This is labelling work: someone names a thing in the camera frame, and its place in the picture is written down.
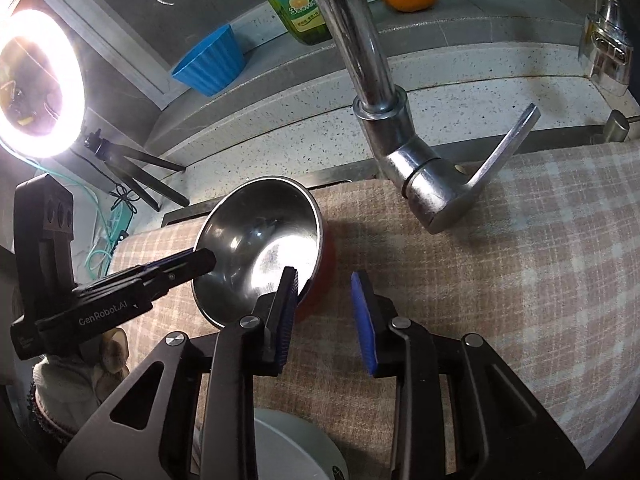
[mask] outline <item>faucet handle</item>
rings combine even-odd
[[[522,141],[527,138],[539,118],[539,108],[531,103],[524,110],[518,122],[511,127],[511,130],[502,138],[494,152],[489,155],[489,158],[480,166],[466,185],[470,189],[477,189],[480,192],[485,184],[502,169],[508,158],[518,150]]]
[[[468,177],[444,158],[434,158],[420,168],[404,186],[409,208],[431,234],[454,224],[474,204],[482,188],[504,166],[540,118],[530,104],[478,171]]]

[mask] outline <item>metal screw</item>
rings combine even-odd
[[[465,335],[465,344],[468,346],[473,346],[474,348],[480,348],[484,343],[484,339],[482,336],[478,334],[467,334]]]
[[[242,328],[254,328],[260,324],[260,318],[255,316],[244,316],[240,320],[240,326]]]
[[[171,332],[164,338],[164,342],[169,346],[178,346],[184,343],[184,334],[182,332]]]
[[[391,326],[393,328],[409,328],[411,326],[411,320],[405,317],[396,316],[391,320]]]

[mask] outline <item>kitchen faucet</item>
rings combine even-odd
[[[527,137],[540,111],[520,116],[495,151],[469,177],[441,158],[415,133],[406,92],[394,85],[367,0],[316,0],[356,90],[353,111],[380,170],[436,234],[474,204],[486,183]]]

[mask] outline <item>yellow label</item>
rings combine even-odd
[[[298,32],[305,32],[306,30],[311,30],[312,28],[324,25],[324,18],[322,17],[322,14],[320,14],[320,9],[316,7],[304,16],[293,18],[291,22]]]

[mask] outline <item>bowl rim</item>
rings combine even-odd
[[[318,244],[316,246],[316,262],[314,264],[314,270],[311,272],[311,277],[309,277],[309,280],[311,280],[311,282],[313,282],[313,280],[318,275],[318,270],[320,269],[320,263],[322,261],[322,253],[323,253],[324,242],[325,242],[324,217],[322,216],[322,212],[320,211],[320,206],[318,205],[318,202],[316,202],[316,199],[310,193],[310,191],[305,186],[300,184],[297,180],[289,178],[288,176],[280,176],[280,175],[259,176],[257,178],[252,178],[251,180],[248,180],[244,184],[241,184],[240,186],[237,186],[237,187],[233,188],[229,193],[227,193],[225,195],[225,197],[220,202],[218,202],[214,206],[212,211],[205,218],[204,222],[202,223],[202,226],[200,227],[200,230],[198,231],[198,236],[196,236],[196,241],[195,241],[195,243],[193,245],[193,250],[196,251],[199,248],[198,244],[200,243],[200,239],[202,237],[202,234],[203,234],[205,228],[207,227],[207,225],[209,224],[210,219],[212,218],[213,215],[215,215],[216,211],[218,209],[220,209],[220,207],[222,207],[223,204],[229,198],[231,198],[233,195],[235,195],[235,193],[240,191],[243,187],[247,187],[247,186],[250,186],[251,184],[254,184],[256,182],[261,182],[261,181],[265,181],[265,180],[277,180],[277,181],[281,181],[281,182],[284,182],[286,184],[289,184],[290,186],[293,186],[300,193],[302,193],[302,195],[306,198],[307,203],[311,206],[311,211],[313,211],[314,219],[316,221],[316,232],[318,232]],[[198,278],[194,278],[193,280],[191,280],[191,294],[193,295],[193,299],[196,302],[196,305],[197,305],[198,309],[200,310],[200,313],[205,317],[205,319],[207,319],[207,321],[209,321],[213,326],[215,326],[215,327],[217,327],[219,329],[222,329],[222,328],[225,327],[225,325],[223,323],[220,323],[219,321],[213,319],[211,316],[209,316],[204,311],[203,307],[200,304],[200,301],[198,301],[198,295],[196,294],[196,290],[195,290],[195,282],[196,282],[196,280]],[[304,290],[304,295],[298,301],[299,304],[306,298],[306,295],[309,293],[309,290],[311,290],[311,287],[309,287],[306,290]]]
[[[228,35],[229,31],[233,33],[231,25],[228,23],[214,30],[212,33],[207,34],[205,38],[200,40],[193,48],[191,48],[182,59],[178,61],[173,70],[171,70],[172,76],[180,75],[186,68],[190,67],[191,63],[196,61],[201,54],[207,50],[211,45],[216,43],[225,35]]]

